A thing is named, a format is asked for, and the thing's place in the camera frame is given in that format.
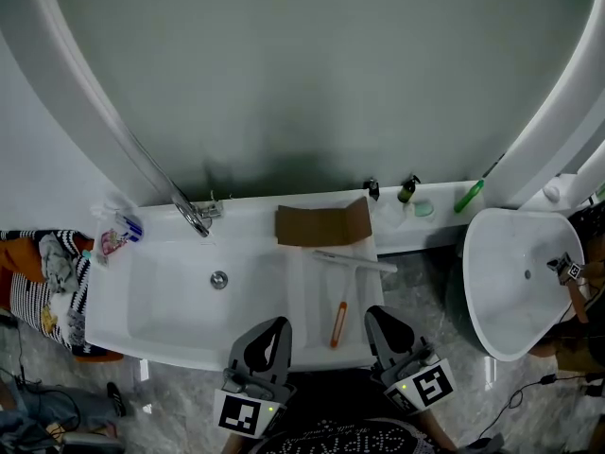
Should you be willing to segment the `white squeegee orange grip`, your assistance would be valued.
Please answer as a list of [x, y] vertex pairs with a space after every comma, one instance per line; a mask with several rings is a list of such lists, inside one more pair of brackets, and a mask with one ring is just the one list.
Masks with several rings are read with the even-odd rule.
[[342, 331], [346, 322], [346, 316], [348, 311], [347, 299], [356, 285], [355, 278], [357, 270], [364, 269], [369, 271], [395, 273], [398, 271], [398, 268], [395, 265], [392, 265], [387, 262], [371, 261], [368, 259], [362, 259], [336, 253], [329, 253], [319, 250], [313, 251], [312, 256], [317, 260], [337, 264], [340, 266], [345, 266], [348, 269], [348, 283], [344, 289], [344, 293], [339, 302], [334, 327], [330, 337], [330, 347], [332, 349], [337, 349], [339, 347]]

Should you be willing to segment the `person's right forearm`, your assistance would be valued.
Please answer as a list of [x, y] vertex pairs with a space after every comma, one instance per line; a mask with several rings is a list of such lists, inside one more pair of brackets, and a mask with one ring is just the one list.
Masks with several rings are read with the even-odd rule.
[[419, 429], [429, 436], [438, 447], [448, 452], [456, 452], [458, 450], [455, 443], [442, 429], [431, 410], [420, 412], [416, 419]]

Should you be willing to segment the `person's black printed shirt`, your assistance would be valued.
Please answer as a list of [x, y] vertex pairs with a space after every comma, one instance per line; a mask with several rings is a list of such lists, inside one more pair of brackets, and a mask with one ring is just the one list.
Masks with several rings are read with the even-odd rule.
[[442, 454], [368, 370], [290, 374], [296, 392], [263, 440], [242, 454]]

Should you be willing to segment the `chrome faucet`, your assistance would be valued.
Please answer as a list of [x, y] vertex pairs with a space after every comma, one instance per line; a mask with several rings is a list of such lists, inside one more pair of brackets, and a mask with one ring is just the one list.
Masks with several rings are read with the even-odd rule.
[[213, 219], [221, 218], [224, 213], [221, 201], [211, 201], [207, 205], [199, 207], [192, 203], [180, 189], [172, 192], [171, 200], [189, 225], [201, 237], [208, 237], [210, 235]]

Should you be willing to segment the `white freestanding basin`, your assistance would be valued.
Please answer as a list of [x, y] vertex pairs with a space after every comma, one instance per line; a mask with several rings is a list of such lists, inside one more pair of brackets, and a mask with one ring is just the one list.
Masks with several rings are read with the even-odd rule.
[[489, 356], [524, 356], [571, 306], [547, 263], [568, 253], [584, 262], [579, 236], [558, 213], [490, 208], [464, 238], [462, 278], [474, 333]]

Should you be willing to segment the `brown cardboard piece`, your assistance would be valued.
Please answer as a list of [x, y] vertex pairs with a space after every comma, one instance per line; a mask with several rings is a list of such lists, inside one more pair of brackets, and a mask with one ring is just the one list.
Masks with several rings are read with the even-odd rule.
[[365, 196], [345, 207], [302, 209], [280, 205], [275, 212], [275, 236], [280, 245], [341, 247], [371, 235], [372, 224]]

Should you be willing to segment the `grey crumpled clothes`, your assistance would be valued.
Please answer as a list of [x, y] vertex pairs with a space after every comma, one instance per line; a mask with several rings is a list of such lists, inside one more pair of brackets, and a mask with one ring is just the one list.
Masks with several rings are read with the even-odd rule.
[[60, 294], [76, 292], [78, 279], [72, 259], [54, 234], [47, 234], [40, 239], [39, 252], [43, 277], [49, 289]]

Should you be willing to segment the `small teal capped tube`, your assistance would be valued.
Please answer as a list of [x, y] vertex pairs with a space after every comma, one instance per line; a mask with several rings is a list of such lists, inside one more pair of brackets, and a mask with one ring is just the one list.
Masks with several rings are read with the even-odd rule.
[[96, 268], [107, 269], [109, 267], [109, 259], [107, 255], [100, 250], [83, 250], [81, 255]]

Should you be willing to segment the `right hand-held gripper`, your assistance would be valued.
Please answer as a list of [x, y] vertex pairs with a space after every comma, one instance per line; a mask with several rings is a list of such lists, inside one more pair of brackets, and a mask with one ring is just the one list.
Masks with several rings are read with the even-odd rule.
[[391, 306], [371, 306], [364, 324], [372, 354], [386, 370], [376, 373], [375, 380], [404, 415], [429, 410], [455, 393], [457, 386], [448, 360], [440, 358], [432, 347], [420, 350], [425, 341], [410, 315]]

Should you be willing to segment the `another person's forearm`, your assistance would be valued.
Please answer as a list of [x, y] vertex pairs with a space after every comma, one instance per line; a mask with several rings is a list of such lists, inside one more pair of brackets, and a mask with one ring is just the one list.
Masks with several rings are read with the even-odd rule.
[[579, 285], [574, 278], [566, 281], [566, 286], [570, 295], [571, 304], [575, 310], [576, 317], [580, 323], [588, 323], [589, 319], [585, 309], [585, 298], [579, 290]]

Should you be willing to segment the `orange sofa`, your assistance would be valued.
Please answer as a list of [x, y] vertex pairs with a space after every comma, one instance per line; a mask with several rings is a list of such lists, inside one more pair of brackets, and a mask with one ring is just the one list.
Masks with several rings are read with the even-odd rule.
[[[0, 231], [0, 270], [19, 272], [32, 282], [46, 284], [46, 280], [42, 273], [39, 242], [43, 236], [53, 234], [52, 232], [54, 230], [60, 229]], [[59, 301], [65, 299], [67, 295], [69, 294], [53, 293], [51, 308], [54, 312], [58, 311]], [[97, 354], [91, 358], [76, 357], [69, 350], [68, 351], [81, 362], [106, 363], [119, 361], [123, 358], [123, 355], [120, 353], [96, 345], [94, 345], [94, 347], [97, 348]]]

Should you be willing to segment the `blue grey fabric bundle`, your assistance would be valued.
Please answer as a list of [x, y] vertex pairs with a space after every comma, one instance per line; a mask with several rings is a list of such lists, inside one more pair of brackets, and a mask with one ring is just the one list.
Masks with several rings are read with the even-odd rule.
[[47, 428], [96, 430], [117, 419], [107, 394], [79, 388], [25, 385], [0, 380], [0, 454], [22, 454], [52, 446]]

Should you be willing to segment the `person's left forearm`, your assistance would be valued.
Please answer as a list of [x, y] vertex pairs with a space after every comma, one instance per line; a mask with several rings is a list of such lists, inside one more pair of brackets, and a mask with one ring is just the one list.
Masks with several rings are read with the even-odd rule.
[[248, 454], [250, 444], [254, 444], [254, 440], [232, 434], [229, 436], [226, 444], [223, 446], [221, 454]]

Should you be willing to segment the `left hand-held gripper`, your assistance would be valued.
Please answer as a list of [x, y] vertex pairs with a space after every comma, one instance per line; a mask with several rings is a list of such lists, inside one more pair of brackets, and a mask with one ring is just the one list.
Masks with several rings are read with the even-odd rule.
[[256, 440], [276, 428], [297, 392], [285, 383], [291, 348], [292, 327], [286, 317], [261, 322], [233, 343], [231, 370], [223, 371], [223, 385], [215, 390], [215, 427]]

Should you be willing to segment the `olive green pump bottle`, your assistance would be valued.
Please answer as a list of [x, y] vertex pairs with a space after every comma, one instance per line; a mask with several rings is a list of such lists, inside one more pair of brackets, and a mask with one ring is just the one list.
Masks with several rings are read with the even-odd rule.
[[420, 183], [420, 179], [415, 174], [411, 174], [401, 185], [397, 195], [398, 201], [403, 204], [409, 203]]

